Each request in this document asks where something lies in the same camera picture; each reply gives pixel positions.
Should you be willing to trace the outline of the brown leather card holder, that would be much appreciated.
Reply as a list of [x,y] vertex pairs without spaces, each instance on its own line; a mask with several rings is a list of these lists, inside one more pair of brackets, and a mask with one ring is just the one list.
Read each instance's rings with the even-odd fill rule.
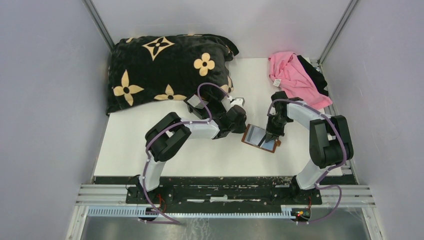
[[266,130],[251,124],[247,125],[241,142],[270,153],[274,153],[277,147],[281,145],[281,141],[278,138],[266,141]]

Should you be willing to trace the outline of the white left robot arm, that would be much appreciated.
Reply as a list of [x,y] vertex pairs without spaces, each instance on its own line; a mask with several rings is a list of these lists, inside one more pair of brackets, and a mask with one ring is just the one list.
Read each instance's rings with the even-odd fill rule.
[[247,129],[243,107],[234,105],[217,118],[187,120],[170,112],[145,135],[146,163],[139,176],[138,197],[149,204],[156,200],[160,177],[168,160],[173,158],[188,140],[221,139],[229,133],[242,134]]

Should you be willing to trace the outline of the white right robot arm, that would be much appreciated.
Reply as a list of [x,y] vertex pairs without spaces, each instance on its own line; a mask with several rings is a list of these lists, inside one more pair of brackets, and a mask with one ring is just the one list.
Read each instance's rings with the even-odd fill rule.
[[298,122],[309,131],[309,161],[289,184],[289,199],[302,204],[309,191],[316,189],[325,176],[354,156],[347,119],[342,115],[324,114],[299,97],[289,98],[284,91],[271,96],[267,112],[264,141],[276,141],[285,135],[288,123]]

